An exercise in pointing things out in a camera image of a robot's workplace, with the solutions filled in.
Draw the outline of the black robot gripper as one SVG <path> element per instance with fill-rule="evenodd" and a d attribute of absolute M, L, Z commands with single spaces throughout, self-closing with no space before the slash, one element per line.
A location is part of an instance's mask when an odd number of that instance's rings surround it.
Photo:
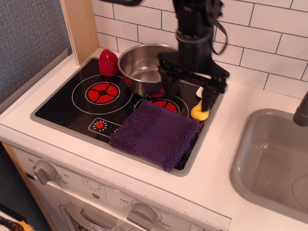
<path fill-rule="evenodd" d="M 212 109 L 220 92 L 225 92 L 229 72 L 212 59 L 212 36 L 177 36 L 176 52 L 160 52 L 159 73 L 167 98 L 180 95 L 180 80 L 203 87 L 202 111 Z"/>

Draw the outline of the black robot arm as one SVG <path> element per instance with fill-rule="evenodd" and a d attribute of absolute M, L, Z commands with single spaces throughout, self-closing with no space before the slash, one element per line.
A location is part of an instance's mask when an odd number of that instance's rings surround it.
<path fill-rule="evenodd" d="M 224 93 L 229 72 L 212 59 L 214 27 L 226 33 L 218 22 L 222 16 L 220 0 L 175 0 L 173 2 L 178 29 L 178 50 L 160 52 L 159 73 L 165 94 L 172 99 L 180 94 L 179 82 L 185 80 L 203 87 L 202 111 L 213 106 L 219 94 Z"/>

